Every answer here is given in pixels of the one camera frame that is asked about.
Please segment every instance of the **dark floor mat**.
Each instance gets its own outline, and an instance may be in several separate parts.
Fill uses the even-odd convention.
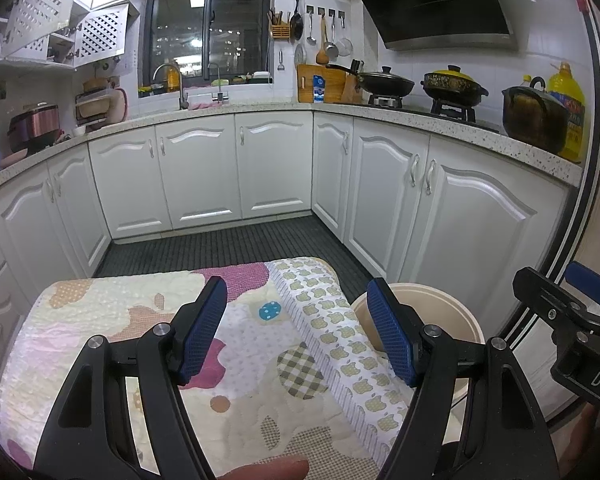
[[[197,270],[296,256],[316,256],[330,264],[338,274],[349,303],[366,291],[371,279],[366,269],[316,216],[148,242],[112,244],[96,277]]]

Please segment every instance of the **quilted mattress cover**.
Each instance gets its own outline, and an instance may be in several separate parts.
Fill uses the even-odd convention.
[[[32,467],[46,418],[84,342],[169,322],[211,276],[228,305],[202,371],[181,388],[216,476],[304,454],[310,480],[372,480],[413,395],[371,346],[338,278],[311,257],[215,269],[59,282],[38,298],[0,382],[0,443]],[[136,378],[126,389],[143,468],[158,472]],[[451,417],[445,440],[459,436]]]

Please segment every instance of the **speckled countertop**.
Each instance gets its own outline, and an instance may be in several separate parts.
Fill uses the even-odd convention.
[[[32,168],[40,162],[44,162],[58,153],[88,142],[89,140],[99,139],[112,134],[126,132],[134,128],[152,126],[154,124],[169,123],[171,121],[180,121],[183,119],[192,119],[196,117],[208,117],[221,114],[239,114],[245,112],[274,112],[284,110],[313,110],[320,112],[330,112],[364,119],[373,119],[384,121],[391,124],[400,124],[418,130],[439,134],[444,137],[462,140],[480,146],[495,153],[512,158],[529,167],[535,168],[557,180],[569,184],[573,187],[580,185],[582,168],[569,162],[557,155],[540,150],[535,146],[525,144],[519,140],[510,139],[470,124],[447,121],[437,117],[430,117],[409,112],[397,112],[394,110],[383,110],[381,108],[366,108],[353,105],[333,105],[333,104],[305,104],[305,103],[264,103],[264,104],[243,104],[243,105],[224,105],[215,108],[205,108],[203,110],[181,110],[176,112],[167,112],[155,114],[146,117],[140,117],[125,121],[120,124],[105,126],[96,132],[86,136],[75,137],[75,139],[62,142],[57,146],[52,146],[29,156],[13,166],[0,171],[0,186],[13,177],[21,174],[23,171]]]

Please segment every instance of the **wooden spoon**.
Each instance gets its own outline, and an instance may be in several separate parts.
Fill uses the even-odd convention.
[[[326,40],[326,36],[327,36],[327,25],[326,25],[326,22],[324,21],[324,16],[322,16],[322,19],[320,21],[320,50],[318,51],[318,54],[316,54],[316,56],[315,56],[315,62],[318,65],[326,65],[329,62],[329,56],[327,56],[327,53],[324,51],[324,42]]]

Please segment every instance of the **bottle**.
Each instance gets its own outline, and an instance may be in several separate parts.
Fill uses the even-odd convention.
[[[179,92],[180,91],[180,76],[178,71],[173,66],[166,67],[167,71],[167,92]]]
[[[560,63],[557,74],[552,75],[547,83],[547,91],[569,110],[567,140],[558,154],[571,162],[580,160],[580,149],[584,135],[584,94],[577,81],[571,75],[571,66],[567,62]]]

